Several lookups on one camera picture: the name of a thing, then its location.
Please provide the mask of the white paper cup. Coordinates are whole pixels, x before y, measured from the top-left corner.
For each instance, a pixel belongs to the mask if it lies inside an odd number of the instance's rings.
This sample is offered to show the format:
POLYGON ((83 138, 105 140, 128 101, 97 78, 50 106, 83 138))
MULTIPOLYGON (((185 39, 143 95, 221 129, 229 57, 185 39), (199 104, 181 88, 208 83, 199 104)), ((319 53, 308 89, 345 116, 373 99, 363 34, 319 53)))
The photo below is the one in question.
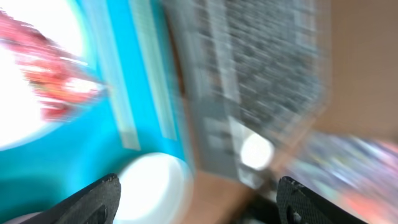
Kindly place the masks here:
POLYGON ((247 137, 240 151, 241 162, 254 170, 266 169, 273 160, 275 147, 257 133, 247 137))

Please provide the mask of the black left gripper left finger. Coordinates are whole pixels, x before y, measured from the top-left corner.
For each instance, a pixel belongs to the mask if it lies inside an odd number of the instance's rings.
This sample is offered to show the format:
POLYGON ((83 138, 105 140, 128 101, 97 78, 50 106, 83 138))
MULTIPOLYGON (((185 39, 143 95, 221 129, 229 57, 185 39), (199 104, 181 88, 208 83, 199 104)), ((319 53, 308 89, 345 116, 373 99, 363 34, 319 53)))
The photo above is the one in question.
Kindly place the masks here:
POLYGON ((107 174, 22 224, 113 224, 121 198, 116 174, 107 174))

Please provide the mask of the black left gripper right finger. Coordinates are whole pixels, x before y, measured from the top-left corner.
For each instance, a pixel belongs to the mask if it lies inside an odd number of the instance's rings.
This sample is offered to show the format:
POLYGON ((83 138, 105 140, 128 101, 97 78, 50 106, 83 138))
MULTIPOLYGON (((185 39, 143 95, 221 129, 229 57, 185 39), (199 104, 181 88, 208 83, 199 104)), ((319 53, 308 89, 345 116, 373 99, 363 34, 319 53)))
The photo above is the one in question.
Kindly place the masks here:
POLYGON ((366 224, 297 180, 279 180, 276 204, 282 224, 366 224))

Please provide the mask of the red snack wrapper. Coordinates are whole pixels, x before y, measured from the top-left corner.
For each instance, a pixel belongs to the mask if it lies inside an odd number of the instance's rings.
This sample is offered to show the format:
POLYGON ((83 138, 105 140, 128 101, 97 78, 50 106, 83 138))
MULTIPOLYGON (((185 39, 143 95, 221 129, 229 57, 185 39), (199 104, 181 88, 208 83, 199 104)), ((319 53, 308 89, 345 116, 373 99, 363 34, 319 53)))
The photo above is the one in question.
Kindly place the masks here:
POLYGON ((82 61, 33 25, 1 11, 1 46, 39 97, 44 120, 65 120, 99 97, 104 85, 86 74, 82 61))

